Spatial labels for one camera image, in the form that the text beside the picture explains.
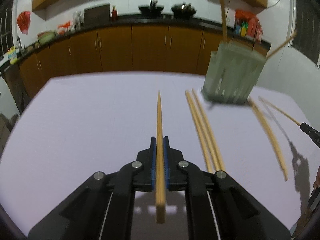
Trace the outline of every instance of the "pot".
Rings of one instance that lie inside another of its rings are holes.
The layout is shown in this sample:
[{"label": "pot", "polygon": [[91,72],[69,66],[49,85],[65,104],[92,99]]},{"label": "pot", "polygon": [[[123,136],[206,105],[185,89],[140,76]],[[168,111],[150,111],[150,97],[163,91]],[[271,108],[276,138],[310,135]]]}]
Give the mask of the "pot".
[{"label": "pot", "polygon": [[157,0],[150,0],[150,4],[148,5],[140,5],[138,6],[141,14],[145,17],[157,18],[161,15],[164,6],[157,6]]},{"label": "pot", "polygon": [[197,12],[196,9],[191,6],[191,3],[186,4],[183,2],[182,4],[175,4],[171,7],[173,11],[173,16],[175,18],[182,18],[182,19],[190,19],[193,15]]}]

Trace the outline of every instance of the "window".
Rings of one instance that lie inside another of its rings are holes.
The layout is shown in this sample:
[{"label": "window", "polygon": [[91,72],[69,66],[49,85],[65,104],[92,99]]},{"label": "window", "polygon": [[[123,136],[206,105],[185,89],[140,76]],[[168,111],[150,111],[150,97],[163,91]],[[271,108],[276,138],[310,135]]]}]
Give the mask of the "window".
[{"label": "window", "polygon": [[320,20],[309,0],[296,0],[297,36],[292,46],[318,64],[320,52]]},{"label": "window", "polygon": [[0,14],[0,56],[3,56],[13,46],[11,15],[13,1]]}]

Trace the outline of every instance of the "black countertop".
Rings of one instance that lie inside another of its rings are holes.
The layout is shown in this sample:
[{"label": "black countertop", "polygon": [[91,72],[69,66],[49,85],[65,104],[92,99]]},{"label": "black countertop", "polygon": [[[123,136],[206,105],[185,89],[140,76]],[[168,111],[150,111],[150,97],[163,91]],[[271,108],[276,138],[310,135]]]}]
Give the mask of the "black countertop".
[{"label": "black countertop", "polygon": [[[65,33],[64,35],[57,35],[48,43],[41,45],[39,48],[34,49],[31,52],[24,54],[23,56],[19,57],[18,61],[15,64],[21,63],[25,58],[30,56],[32,53],[38,52],[41,49],[47,47],[48,45],[65,38],[68,38],[72,35],[77,33],[87,32],[94,29],[105,28],[105,27],[112,27],[112,26],[119,26],[119,25],[139,25],[139,24],[165,24],[165,25],[175,25],[175,26],[182,26],[182,27],[189,27],[189,28],[196,28],[201,29],[209,32],[217,32],[222,33],[222,25],[217,22],[208,21],[205,19],[200,18],[191,18],[189,20],[183,20],[178,18],[173,18],[172,15],[162,15],[158,18],[147,18],[142,16],[141,14],[133,14],[133,15],[123,15],[119,16],[117,21],[112,22],[111,20],[105,23],[99,23],[96,25],[91,26],[84,26],[79,30],[75,30],[72,32]],[[254,41],[249,40],[247,38],[241,37],[234,33],[233,28],[227,27],[228,36],[237,37],[237,39],[244,40],[247,42]],[[265,47],[267,50],[270,49],[271,44],[267,41],[262,40],[261,46]],[[9,62],[6,62],[4,65],[0,66],[0,76],[4,74],[5,70],[9,66]]]}]

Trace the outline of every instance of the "bowl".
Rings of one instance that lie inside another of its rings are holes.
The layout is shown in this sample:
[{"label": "bowl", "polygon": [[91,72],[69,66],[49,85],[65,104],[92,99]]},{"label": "bowl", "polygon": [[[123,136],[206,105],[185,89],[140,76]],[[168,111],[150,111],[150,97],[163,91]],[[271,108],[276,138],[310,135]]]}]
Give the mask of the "bowl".
[{"label": "bowl", "polygon": [[40,45],[43,45],[49,41],[51,41],[56,36],[56,32],[49,31],[46,33],[43,33],[41,36],[38,37],[38,41]]}]

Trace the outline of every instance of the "metal screw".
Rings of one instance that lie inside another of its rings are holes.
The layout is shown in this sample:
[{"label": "metal screw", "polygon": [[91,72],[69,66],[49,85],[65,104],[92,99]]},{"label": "metal screw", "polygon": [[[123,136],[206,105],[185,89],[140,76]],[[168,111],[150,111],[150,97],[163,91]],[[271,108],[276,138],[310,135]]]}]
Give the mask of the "metal screw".
[{"label": "metal screw", "polygon": [[224,171],[218,171],[217,172],[217,177],[219,179],[224,179],[227,176],[227,174]]},{"label": "metal screw", "polygon": [[134,161],[133,163],[131,163],[131,166],[137,169],[142,166],[142,163],[139,161]]},{"label": "metal screw", "polygon": [[102,179],[104,176],[104,173],[102,171],[97,171],[93,177],[96,179],[96,180],[99,180],[99,179]]},{"label": "metal screw", "polygon": [[179,166],[182,168],[188,167],[189,163],[187,161],[179,161]]}]

